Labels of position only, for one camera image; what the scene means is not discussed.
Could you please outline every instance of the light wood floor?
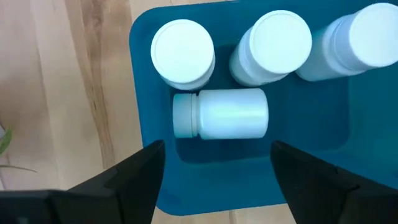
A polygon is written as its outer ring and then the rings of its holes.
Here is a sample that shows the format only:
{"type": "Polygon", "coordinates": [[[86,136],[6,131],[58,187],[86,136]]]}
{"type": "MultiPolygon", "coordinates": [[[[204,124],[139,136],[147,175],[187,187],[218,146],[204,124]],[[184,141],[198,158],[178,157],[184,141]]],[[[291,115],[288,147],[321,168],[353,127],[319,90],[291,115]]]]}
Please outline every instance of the light wood floor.
{"type": "MultiPolygon", "coordinates": [[[[205,0],[0,0],[3,189],[67,189],[142,147],[128,34],[142,12],[205,0]]],[[[154,223],[294,223],[286,205],[154,223]]]]}

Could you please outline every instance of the teal plastic bin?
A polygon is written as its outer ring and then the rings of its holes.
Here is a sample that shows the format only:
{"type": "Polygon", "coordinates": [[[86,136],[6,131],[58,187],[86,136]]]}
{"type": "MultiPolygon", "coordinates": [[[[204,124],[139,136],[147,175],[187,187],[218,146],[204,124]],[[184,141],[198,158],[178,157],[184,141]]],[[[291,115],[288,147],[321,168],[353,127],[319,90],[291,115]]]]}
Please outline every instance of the teal plastic bin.
{"type": "Polygon", "coordinates": [[[129,41],[142,141],[147,146],[163,139],[166,146],[157,206],[189,215],[284,203],[269,159],[275,140],[398,189],[398,65],[316,83],[292,73],[261,87],[269,103],[264,138],[204,141],[174,138],[172,98],[183,91],[169,87],[150,59],[156,31],[174,19],[190,19],[208,30],[215,45],[215,71],[203,89],[243,88],[231,77],[229,56],[265,13],[293,11],[315,31],[372,3],[246,0],[162,7],[137,18],[129,41]]]}

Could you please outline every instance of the bottle lid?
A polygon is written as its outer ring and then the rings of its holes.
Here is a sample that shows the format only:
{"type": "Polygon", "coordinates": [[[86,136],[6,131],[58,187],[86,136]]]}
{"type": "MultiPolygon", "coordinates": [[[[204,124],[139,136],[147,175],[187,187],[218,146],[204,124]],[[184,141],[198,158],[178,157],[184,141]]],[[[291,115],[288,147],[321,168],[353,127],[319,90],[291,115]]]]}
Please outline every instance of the bottle lid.
{"type": "Polygon", "coordinates": [[[176,94],[173,98],[173,129],[176,138],[192,138],[196,129],[196,94],[176,94]]]}
{"type": "Polygon", "coordinates": [[[263,15],[253,26],[249,48],[265,70],[287,74],[308,58],[312,36],[307,23],[297,14],[277,10],[263,15]]]}
{"type": "Polygon", "coordinates": [[[398,61],[398,7],[376,3],[360,10],[349,28],[349,44],[355,56],[370,67],[398,61]]]}
{"type": "Polygon", "coordinates": [[[150,56],[163,78],[175,83],[190,83],[204,76],[211,67],[214,46],[203,26],[179,19],[157,31],[150,56]]]}

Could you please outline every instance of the upright bottle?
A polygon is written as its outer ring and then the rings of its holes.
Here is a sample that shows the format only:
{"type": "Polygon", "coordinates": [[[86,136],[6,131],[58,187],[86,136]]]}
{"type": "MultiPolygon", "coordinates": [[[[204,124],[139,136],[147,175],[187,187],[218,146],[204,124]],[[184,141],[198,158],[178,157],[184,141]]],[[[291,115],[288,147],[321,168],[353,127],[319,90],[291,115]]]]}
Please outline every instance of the upright bottle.
{"type": "Polygon", "coordinates": [[[296,73],[311,82],[349,77],[398,61],[398,7],[372,4],[312,35],[307,61],[296,73]]]}
{"type": "Polygon", "coordinates": [[[200,24],[178,19],[163,25],[150,47],[155,69],[163,80],[179,90],[204,86],[215,67],[213,41],[200,24]]]}
{"type": "Polygon", "coordinates": [[[307,23],[285,10],[263,15],[235,48],[229,69],[244,86],[275,82],[298,69],[311,51],[312,38],[307,23]]]}
{"type": "Polygon", "coordinates": [[[173,126],[176,138],[262,138],[268,127],[267,98],[259,88],[176,94],[173,126]]]}

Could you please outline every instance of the bottle neck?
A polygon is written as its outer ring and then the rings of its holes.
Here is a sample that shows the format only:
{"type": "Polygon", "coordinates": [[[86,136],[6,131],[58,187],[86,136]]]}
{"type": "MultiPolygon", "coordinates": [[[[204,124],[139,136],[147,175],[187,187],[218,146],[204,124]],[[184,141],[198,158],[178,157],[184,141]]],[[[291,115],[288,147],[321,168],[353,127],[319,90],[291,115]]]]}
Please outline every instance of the bottle neck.
{"type": "Polygon", "coordinates": [[[196,93],[191,95],[191,124],[192,136],[197,137],[199,132],[199,97],[196,93]]]}

